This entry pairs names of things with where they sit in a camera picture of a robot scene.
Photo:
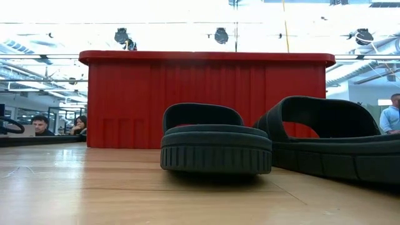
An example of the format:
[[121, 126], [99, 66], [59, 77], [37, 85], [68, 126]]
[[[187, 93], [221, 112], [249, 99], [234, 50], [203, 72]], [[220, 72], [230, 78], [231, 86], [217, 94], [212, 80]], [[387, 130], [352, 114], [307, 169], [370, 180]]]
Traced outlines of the black slide sandal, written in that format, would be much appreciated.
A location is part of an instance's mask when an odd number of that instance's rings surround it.
[[255, 123], [272, 141], [272, 164], [325, 178], [400, 185], [400, 134], [381, 134], [362, 106], [289, 96]]
[[160, 167], [168, 171], [268, 174], [272, 142], [260, 129], [246, 127], [230, 107], [182, 102], [162, 119]]

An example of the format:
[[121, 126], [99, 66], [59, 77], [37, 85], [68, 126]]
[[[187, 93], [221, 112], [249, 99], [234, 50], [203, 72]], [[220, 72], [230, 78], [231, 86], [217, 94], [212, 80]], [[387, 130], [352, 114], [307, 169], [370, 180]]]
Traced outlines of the red plastic bin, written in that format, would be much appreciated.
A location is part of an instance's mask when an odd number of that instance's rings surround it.
[[166, 108], [208, 103], [250, 126], [287, 96], [326, 95], [328, 53], [83, 51], [88, 71], [87, 145], [157, 149]]

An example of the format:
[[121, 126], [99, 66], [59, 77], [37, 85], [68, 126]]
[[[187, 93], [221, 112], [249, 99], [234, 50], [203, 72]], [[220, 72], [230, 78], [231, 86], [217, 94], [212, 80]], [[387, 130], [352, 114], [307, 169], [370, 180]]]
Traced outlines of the person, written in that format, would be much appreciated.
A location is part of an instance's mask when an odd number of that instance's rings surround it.
[[71, 135], [81, 134], [87, 128], [87, 117], [85, 115], [79, 116], [75, 120], [75, 125], [71, 128]]
[[379, 127], [385, 134], [400, 134], [400, 93], [391, 96], [392, 105], [381, 112]]
[[31, 124], [35, 128], [35, 136], [54, 136], [54, 133], [48, 129], [49, 120], [43, 115], [34, 116]]

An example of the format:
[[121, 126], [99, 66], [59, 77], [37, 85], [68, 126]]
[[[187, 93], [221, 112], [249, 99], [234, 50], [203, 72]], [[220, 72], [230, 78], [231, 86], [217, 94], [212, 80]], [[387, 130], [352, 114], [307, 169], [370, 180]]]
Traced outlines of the silver laptop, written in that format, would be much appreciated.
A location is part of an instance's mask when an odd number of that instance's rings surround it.
[[35, 126], [34, 125], [24, 125], [24, 132], [21, 134], [14, 134], [11, 132], [7, 133], [8, 136], [12, 138], [31, 138], [35, 137]]

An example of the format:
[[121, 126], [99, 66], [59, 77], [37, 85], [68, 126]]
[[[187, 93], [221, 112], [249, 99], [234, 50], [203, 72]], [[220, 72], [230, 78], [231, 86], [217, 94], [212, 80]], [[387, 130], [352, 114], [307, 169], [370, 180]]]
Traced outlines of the green curtain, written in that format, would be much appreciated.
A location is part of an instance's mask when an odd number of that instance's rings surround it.
[[372, 118], [377, 124], [377, 127], [379, 128], [380, 132], [382, 133], [382, 129], [379, 127], [380, 124], [380, 117], [381, 117], [381, 112], [384, 109], [384, 106], [373, 106], [370, 104], [367, 104], [365, 106], [366, 110], [371, 114]]

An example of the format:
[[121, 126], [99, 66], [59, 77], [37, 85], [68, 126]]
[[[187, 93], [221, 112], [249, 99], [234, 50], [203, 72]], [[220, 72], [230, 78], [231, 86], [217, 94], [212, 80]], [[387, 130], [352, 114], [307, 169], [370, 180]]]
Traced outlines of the black aluminium frame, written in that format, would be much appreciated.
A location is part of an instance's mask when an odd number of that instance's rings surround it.
[[86, 142], [86, 136], [0, 137], [0, 148]]

